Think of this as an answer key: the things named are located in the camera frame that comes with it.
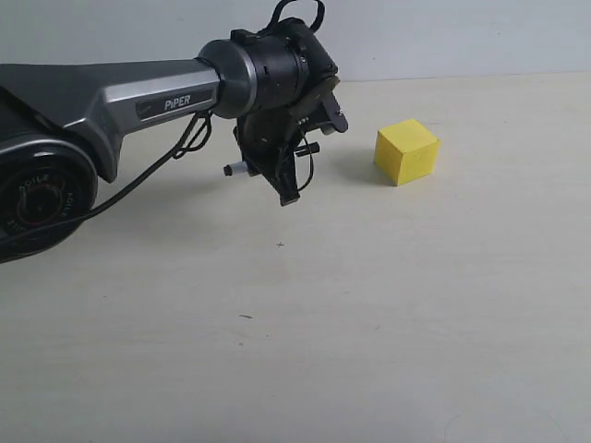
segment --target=table surface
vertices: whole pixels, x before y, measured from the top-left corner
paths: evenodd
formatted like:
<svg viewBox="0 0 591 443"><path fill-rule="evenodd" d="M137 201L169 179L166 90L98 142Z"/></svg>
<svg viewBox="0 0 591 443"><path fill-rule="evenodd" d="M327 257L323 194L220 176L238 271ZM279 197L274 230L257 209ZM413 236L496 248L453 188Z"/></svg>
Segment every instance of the table surface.
<svg viewBox="0 0 591 443"><path fill-rule="evenodd" d="M318 136L287 208L223 176L216 120L203 152L0 267L0 439L591 441L590 82L343 84L350 132ZM393 187L376 131L407 118L440 158ZM184 123L130 136L103 198Z"/></svg>

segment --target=wire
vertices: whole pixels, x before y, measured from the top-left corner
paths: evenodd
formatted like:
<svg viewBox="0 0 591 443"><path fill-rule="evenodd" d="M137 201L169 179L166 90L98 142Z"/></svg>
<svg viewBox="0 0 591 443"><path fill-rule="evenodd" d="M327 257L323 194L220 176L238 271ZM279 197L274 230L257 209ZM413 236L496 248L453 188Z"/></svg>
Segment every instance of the wire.
<svg viewBox="0 0 591 443"><path fill-rule="evenodd" d="M185 143L187 143L188 138L191 137L191 133L193 132L195 125L197 124L197 122L201 118L204 119L203 124L199 127L197 133L189 141L189 143L186 146L184 146ZM197 141L197 139L203 133L203 131L206 131L205 135L203 136L203 140L197 146L193 146L193 144ZM159 170L169 160L171 160L171 159L178 160L178 159L181 159L182 157L184 157L189 152L196 152L196 151L202 149L207 144L207 142L210 140L211 132L212 132L211 112L207 112L205 114L194 114L193 117L191 118L190 122L188 123L187 127L185 128L185 131L183 131L183 135L180 137L180 139L175 143L175 145L168 152L166 152L160 159L158 159L146 171L144 171L142 174L140 174L138 176L138 178L136 178L129 185L124 187L121 191L119 191L113 197L111 197L110 199L105 201L103 204L97 206L93 210L90 210L86 214L80 215L78 217L74 217L71 219L60 221L58 223L48 224L48 225L43 226L41 228L31 229L25 233L11 235L5 239L0 240L0 248L7 247L9 245L13 245L16 242L26 240L26 239L33 237L33 236L37 236L37 235L44 234L44 233L49 233L55 229L66 228L71 225L83 223L84 221L86 222L90 219L93 219L94 217L101 215L106 210L112 208L115 204L117 204L123 198L127 197L131 192L133 192L139 185L144 183L152 174L154 174L157 170Z"/></svg>
<svg viewBox="0 0 591 443"><path fill-rule="evenodd" d="M302 131L302 137L304 138L304 141L306 142L306 147L308 148L308 155L310 156L310 175L308 176L307 181L302 185L302 187L297 189L297 192L302 192L304 189L306 189L308 186L310 186L310 184L312 183L312 180L314 179L314 155L312 154L312 148L310 147L310 144L308 143L308 139L306 138L306 133L303 130L301 130L301 131Z"/></svg>

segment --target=white wall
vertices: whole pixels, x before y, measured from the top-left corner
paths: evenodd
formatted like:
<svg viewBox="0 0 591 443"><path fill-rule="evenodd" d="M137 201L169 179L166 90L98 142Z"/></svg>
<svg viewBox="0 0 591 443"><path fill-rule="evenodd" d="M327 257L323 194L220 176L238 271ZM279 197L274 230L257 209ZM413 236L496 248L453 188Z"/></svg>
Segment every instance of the white wall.
<svg viewBox="0 0 591 443"><path fill-rule="evenodd" d="M1 0L0 63L187 58L276 0ZM289 6L311 18L311 0ZM326 0L344 79L591 69L586 0Z"/></svg>

